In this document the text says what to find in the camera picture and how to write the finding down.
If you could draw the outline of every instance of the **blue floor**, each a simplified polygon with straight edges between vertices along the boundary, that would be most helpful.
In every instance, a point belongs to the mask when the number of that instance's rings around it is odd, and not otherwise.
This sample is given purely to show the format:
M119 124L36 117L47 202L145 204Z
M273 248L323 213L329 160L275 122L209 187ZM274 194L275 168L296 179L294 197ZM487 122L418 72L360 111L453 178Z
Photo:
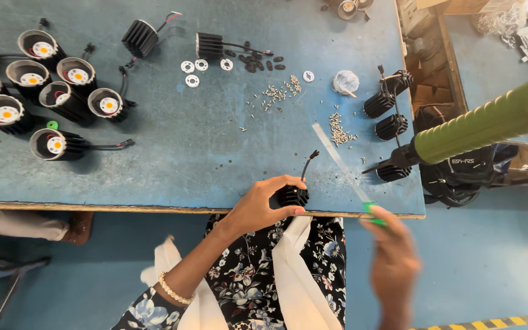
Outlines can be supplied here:
M110 328L145 289L140 271L153 264L154 247L172 234L185 255L201 240L207 218L98 213L92 238L82 247L0 237L0 254L7 257L52 256L49 266L21 282L0 329ZM428 206L425 220L406 223L424 264L414 327L528 314L528 188L484 191L460 209ZM346 237L346 327L375 329L371 238L353 219L346 220Z

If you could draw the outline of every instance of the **blue workbench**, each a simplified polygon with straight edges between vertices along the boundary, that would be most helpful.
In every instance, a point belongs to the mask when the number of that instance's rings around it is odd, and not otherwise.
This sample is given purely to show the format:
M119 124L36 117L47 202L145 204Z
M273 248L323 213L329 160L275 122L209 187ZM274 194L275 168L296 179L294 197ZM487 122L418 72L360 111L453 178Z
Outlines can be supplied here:
M509 49L497 35L480 35L469 15L445 15L468 110L474 110L528 81L528 63L517 46ZM510 139L528 143L528 134Z
M363 102L377 92L376 67L383 64L386 73L393 73L404 65L394 1L374 4L367 11L369 22L362 15L346 22L334 8L320 11L322 4L307 0L0 0L0 53L17 53L18 35L36 28L40 17L46 17L51 23L46 31L69 56L80 57L88 42L95 44L95 52L87 59L97 71L99 87L114 90L121 83L117 66L131 59L120 40L132 21L143 19L157 27L170 11L184 14L167 24L158 46L128 72L126 97L138 107L125 122L99 119L84 128L26 103L30 112L45 117L43 122L57 120L61 130L92 143L131 138L136 145L119 152L89 152L74 162L47 162L29 151L30 134L18 138L0 132L0 202L21 202L0 203L0 207L221 211L233 207L257 180L300 175L309 154L319 149L321 155L311 162L306 175L311 194L308 210L361 212L361 202L348 185L353 180L379 205L422 217L425 207L417 167L410 177L386 184L374 173L360 174L396 148L394 140L380 141L373 132L374 125L394 110L379 119L361 112ZM190 88L180 64L196 59L197 31L274 50L275 56L284 56L286 70L249 73L236 57L231 71L223 71L218 62L210 63L207 71L195 71L201 83ZM11 61L0 63L4 81ZM342 69L360 77L356 99L341 96L331 87L333 75ZM315 81L304 81L306 70L315 74ZM302 93L264 112L262 92L268 85L288 82L290 75L299 78ZM401 113L411 118L408 91L398 101ZM319 122L329 134L328 117L336 111L342 114L344 131L360 137L338 149L351 168L348 176L340 172L311 128ZM401 143L411 138L411 131L402 134ZM365 165L361 157L368 160Z

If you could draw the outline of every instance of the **woman's right hand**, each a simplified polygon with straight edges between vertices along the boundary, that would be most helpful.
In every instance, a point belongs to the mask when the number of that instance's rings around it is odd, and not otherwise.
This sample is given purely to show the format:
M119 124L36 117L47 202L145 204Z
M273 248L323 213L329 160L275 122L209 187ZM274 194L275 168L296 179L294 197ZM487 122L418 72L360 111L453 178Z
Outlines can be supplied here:
M291 215L304 213L304 208L301 206L285 206L276 210L270 208L268 200L286 185L295 185L300 189L307 188L299 177L289 175L257 181L217 226L225 224L228 230L239 237L272 226Z
M375 217L386 222L386 226L381 227L360 219L376 241L371 281L382 307L381 329L408 329L413 286L421 271L413 235L396 215L378 206L370 208Z

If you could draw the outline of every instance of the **black backpack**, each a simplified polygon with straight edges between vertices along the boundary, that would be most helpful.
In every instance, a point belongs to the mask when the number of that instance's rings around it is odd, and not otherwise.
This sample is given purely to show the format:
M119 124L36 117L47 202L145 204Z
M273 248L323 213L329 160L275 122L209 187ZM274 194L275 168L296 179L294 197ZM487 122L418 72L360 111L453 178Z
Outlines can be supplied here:
M425 104L419 107L414 121L415 134L457 117L453 104ZM450 207L473 202L481 186L490 185L495 178L494 147L487 146L459 154L435 165L419 165L421 183L429 192L425 204L438 201Z

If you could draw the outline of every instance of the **floral dress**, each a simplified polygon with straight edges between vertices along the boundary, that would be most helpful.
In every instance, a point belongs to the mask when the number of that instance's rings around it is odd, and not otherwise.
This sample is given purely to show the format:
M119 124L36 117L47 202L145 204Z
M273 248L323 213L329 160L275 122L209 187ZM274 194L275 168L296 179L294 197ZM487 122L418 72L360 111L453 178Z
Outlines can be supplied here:
M207 235L223 215L213 215ZM274 281L272 249L291 217L241 236L213 264L205 279L230 330L287 330ZM345 327L346 237L343 218L314 217L300 253L327 304ZM185 308L168 303L153 288L133 302L112 330L175 330Z

